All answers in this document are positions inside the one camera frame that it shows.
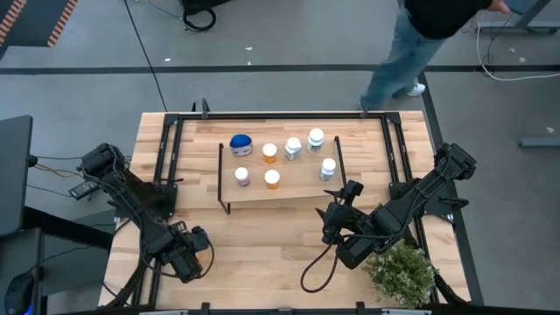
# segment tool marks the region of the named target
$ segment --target black shirt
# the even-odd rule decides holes
[[[447,39],[492,0],[406,0],[414,28],[428,39]]]

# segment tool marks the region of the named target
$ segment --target white bottle cap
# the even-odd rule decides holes
[[[262,153],[267,157],[274,157],[274,155],[277,154],[277,147],[272,143],[266,143],[262,147]]]
[[[336,162],[332,158],[326,158],[323,160],[323,170],[327,172],[332,172],[336,168]]]
[[[280,181],[280,173],[275,170],[267,171],[266,173],[264,173],[264,180],[268,184],[275,184]]]
[[[240,167],[237,170],[235,170],[236,179],[244,180],[247,179],[248,176],[249,176],[249,171],[247,171],[245,167]]]
[[[324,137],[325,137],[325,133],[323,132],[323,130],[319,128],[313,128],[309,132],[309,138],[313,141],[322,141]]]
[[[301,148],[301,143],[296,137],[291,137],[290,139],[288,139],[288,143],[286,145],[288,145],[288,148],[290,148],[290,150],[297,150]]]

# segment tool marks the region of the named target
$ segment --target metal bracket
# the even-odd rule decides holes
[[[179,119],[179,114],[165,114],[164,127],[173,125]]]
[[[210,314],[210,303],[203,302],[200,306],[200,315],[209,315]]]
[[[194,102],[192,104],[191,112],[196,112],[196,102]],[[208,119],[208,112],[210,112],[210,106],[208,106],[207,99],[203,98],[202,99],[202,115],[200,116],[200,119],[202,119],[202,120]]]
[[[366,315],[366,304],[363,302],[356,302],[356,314]]]
[[[208,119],[208,112],[210,111],[210,107],[208,106],[207,99],[202,99],[202,119]]]
[[[401,124],[401,115],[398,112],[387,112],[385,117],[394,124]]]

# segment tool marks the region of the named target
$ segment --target pill bottle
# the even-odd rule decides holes
[[[249,171],[245,167],[240,167],[235,170],[235,178],[237,179],[237,184],[244,187],[250,184]]]
[[[296,137],[291,137],[286,143],[286,157],[288,160],[293,161],[301,154],[301,143]]]
[[[325,133],[323,130],[319,128],[312,129],[307,137],[307,150],[310,153],[319,153],[319,151],[321,151],[324,138]]]
[[[324,159],[321,167],[321,181],[331,180],[334,175],[334,169],[336,169],[336,162],[332,158]]]
[[[266,143],[262,147],[262,153],[266,163],[274,163],[277,160],[277,147],[272,143]]]
[[[270,170],[264,173],[264,181],[269,189],[277,189],[280,185],[280,173],[275,170]]]

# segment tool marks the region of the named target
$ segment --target blue lid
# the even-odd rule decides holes
[[[250,136],[247,135],[235,135],[231,138],[229,146],[232,148],[241,148],[250,145],[253,142]]]

